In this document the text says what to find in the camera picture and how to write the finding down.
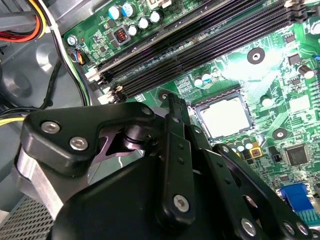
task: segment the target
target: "screw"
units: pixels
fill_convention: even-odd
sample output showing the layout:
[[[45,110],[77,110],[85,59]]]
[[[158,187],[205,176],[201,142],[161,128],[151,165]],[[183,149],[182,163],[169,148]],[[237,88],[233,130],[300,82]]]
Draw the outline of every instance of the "screw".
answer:
[[[151,115],[152,112],[149,108],[146,108],[146,107],[142,107],[141,108],[141,111],[144,113],[144,114],[147,114],[147,115]]]
[[[226,146],[222,146],[222,150],[225,151],[226,153],[229,152],[229,149]]]
[[[45,121],[41,124],[41,129],[47,134],[56,134],[60,131],[60,126],[53,121]]]
[[[195,130],[195,132],[196,132],[197,134],[202,133],[201,129],[198,128],[197,126],[194,126],[194,130]]]
[[[305,228],[305,226],[302,225],[301,222],[297,222],[296,226],[298,227],[300,232],[302,232],[304,235],[308,235],[308,230]]]
[[[80,136],[75,136],[70,140],[70,146],[77,151],[84,151],[88,148],[88,142],[86,139]]]
[[[180,212],[186,213],[189,211],[189,202],[184,196],[179,194],[175,195],[173,198],[173,203]]]
[[[246,233],[249,234],[251,237],[254,237],[257,234],[255,226],[248,219],[242,218],[241,225],[243,229],[246,231]]]
[[[288,230],[289,233],[291,233],[292,235],[295,235],[295,230],[292,228],[292,226],[289,223],[284,222],[283,225],[285,226],[285,228]]]
[[[276,135],[278,138],[282,138],[284,136],[283,132],[278,132],[278,134]]]
[[[75,46],[78,44],[78,39],[75,35],[70,35],[68,36],[68,38],[66,39],[67,43],[71,46]]]

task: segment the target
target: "screw hole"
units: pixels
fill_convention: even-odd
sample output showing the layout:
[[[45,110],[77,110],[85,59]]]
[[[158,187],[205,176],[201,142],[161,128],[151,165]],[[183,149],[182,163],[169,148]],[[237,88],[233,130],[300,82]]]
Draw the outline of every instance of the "screw hole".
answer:
[[[224,182],[225,182],[226,184],[228,184],[228,185],[230,185],[230,184],[231,184],[231,182],[229,181],[229,179],[228,179],[228,178],[225,178],[225,179],[224,179]]]

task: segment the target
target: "green circuit board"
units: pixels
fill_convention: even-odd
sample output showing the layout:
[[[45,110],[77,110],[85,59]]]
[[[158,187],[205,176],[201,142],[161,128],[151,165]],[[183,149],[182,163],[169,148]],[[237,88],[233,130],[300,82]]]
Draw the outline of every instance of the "green circuit board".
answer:
[[[110,37],[117,28],[130,25],[138,25],[141,17],[149,17],[151,7],[147,3],[148,0],[113,0],[107,5],[98,10],[91,17],[87,18],[77,26],[69,30],[64,39],[68,42],[68,37],[75,36],[77,45],[75,47],[80,52],[85,53],[89,58],[89,63],[84,66],[86,70],[95,67],[98,64],[106,61],[111,56],[121,52],[134,43],[150,36],[156,30],[166,26],[183,15],[194,10],[203,2],[201,0],[184,0],[172,1],[172,5],[156,10],[163,12],[163,19],[160,23],[153,23],[148,29],[142,30],[137,36],[131,37],[131,40],[126,44],[117,45],[114,37]],[[132,17],[122,17],[121,19],[112,20],[108,15],[108,10],[112,6],[123,6],[124,4],[133,4],[136,8],[136,13]]]
[[[228,91],[237,88],[249,111],[252,125],[241,133],[212,139],[211,143],[230,144],[245,138],[256,141],[262,156],[252,158],[248,162],[250,167],[274,191],[282,186],[305,183],[308,197],[316,204],[317,199],[313,198],[316,195],[315,185],[320,183],[320,68],[313,56],[320,55],[320,34],[314,32],[319,24],[320,18],[314,17],[303,24],[278,30],[139,94],[129,102],[138,101],[150,107],[159,107],[168,93],[175,93],[190,104],[189,115],[193,124],[203,128],[196,114],[197,106],[208,103],[209,98],[221,93],[228,95]],[[256,48],[263,49],[265,57],[261,63],[252,64],[248,54]],[[301,65],[312,69],[314,77],[307,79],[302,75],[298,71]],[[195,86],[197,76],[204,74],[209,74],[209,81]],[[262,105],[264,96],[270,99],[268,106]],[[277,129],[286,130],[286,137],[275,139]],[[290,162],[286,151],[297,146],[304,147],[307,162]],[[276,162],[272,158],[269,147],[277,149],[281,161]],[[247,162],[241,153],[239,156]],[[320,224],[319,217],[315,216],[313,220],[314,224]]]

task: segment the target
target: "electrolytic capacitor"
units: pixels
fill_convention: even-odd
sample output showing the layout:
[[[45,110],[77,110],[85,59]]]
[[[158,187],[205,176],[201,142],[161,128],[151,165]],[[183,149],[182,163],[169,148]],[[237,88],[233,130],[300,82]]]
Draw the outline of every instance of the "electrolytic capacitor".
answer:
[[[211,75],[206,72],[202,75],[201,79],[205,84],[207,84],[211,81]]]
[[[232,149],[232,151],[237,152],[236,146],[233,143],[228,143],[227,145]]]
[[[265,108],[271,107],[273,105],[272,99],[267,95],[263,95],[261,97],[260,101],[261,101],[262,106]]]
[[[245,149],[250,150],[250,149],[252,149],[254,147],[254,145],[252,144],[250,138],[248,138],[248,137],[244,138],[242,140],[242,142],[243,142],[243,145],[244,145]]]
[[[301,65],[298,67],[298,72],[306,79],[312,79],[315,76],[315,72],[307,65]]]
[[[132,3],[125,3],[122,6],[122,14],[123,16],[130,18],[133,17],[134,15],[136,15],[137,13],[137,8],[135,5],[133,5]]]
[[[164,18],[164,13],[161,10],[154,10],[150,13],[150,21],[154,24],[158,24]]]
[[[245,147],[244,147],[242,141],[237,140],[234,142],[234,144],[235,144],[235,147],[238,152],[243,152],[245,150]]]
[[[143,16],[140,18],[138,25],[140,29],[145,30],[151,26],[151,22],[147,17]]]
[[[132,37],[137,36],[137,35],[139,34],[139,32],[140,32],[140,29],[139,29],[136,25],[134,25],[134,24],[132,24],[132,25],[130,25],[130,26],[128,27],[128,33],[129,33],[129,35],[132,36]]]
[[[201,88],[204,84],[204,82],[201,79],[201,76],[197,75],[193,79],[193,84],[196,88]]]
[[[122,18],[122,10],[120,6],[112,6],[108,10],[108,15],[113,20],[118,20]]]

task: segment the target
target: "integrated circuit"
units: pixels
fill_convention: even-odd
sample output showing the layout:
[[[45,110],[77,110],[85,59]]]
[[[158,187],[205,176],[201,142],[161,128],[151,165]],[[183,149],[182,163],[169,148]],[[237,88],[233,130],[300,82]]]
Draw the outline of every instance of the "integrated circuit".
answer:
[[[309,162],[309,154],[305,145],[297,145],[285,150],[286,158],[291,166],[297,166]]]
[[[288,61],[290,65],[295,65],[301,62],[300,55],[297,53],[295,55],[289,56]]]
[[[249,110],[239,92],[200,105],[195,112],[211,140],[242,133],[253,127]]]

